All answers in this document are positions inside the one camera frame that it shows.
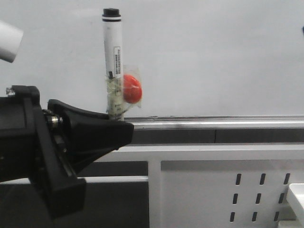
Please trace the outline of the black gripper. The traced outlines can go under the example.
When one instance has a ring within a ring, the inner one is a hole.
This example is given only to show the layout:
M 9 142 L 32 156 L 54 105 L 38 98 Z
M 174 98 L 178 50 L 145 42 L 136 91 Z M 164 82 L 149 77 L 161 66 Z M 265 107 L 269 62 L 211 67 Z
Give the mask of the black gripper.
M 118 147 L 69 154 L 67 160 L 51 134 L 37 87 L 13 85 L 6 94 L 0 99 L 0 181 L 29 179 L 52 219 L 81 211 L 86 181 L 77 174 Z

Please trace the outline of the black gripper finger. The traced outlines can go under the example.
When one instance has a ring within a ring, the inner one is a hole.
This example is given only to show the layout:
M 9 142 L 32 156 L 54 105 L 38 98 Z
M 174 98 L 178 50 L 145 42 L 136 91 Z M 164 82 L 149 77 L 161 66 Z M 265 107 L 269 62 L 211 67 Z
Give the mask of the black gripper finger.
M 62 118 L 60 127 L 69 152 L 117 150 L 132 141 L 131 123 L 111 120 L 107 114 L 76 108 L 56 99 L 50 99 L 47 108 Z

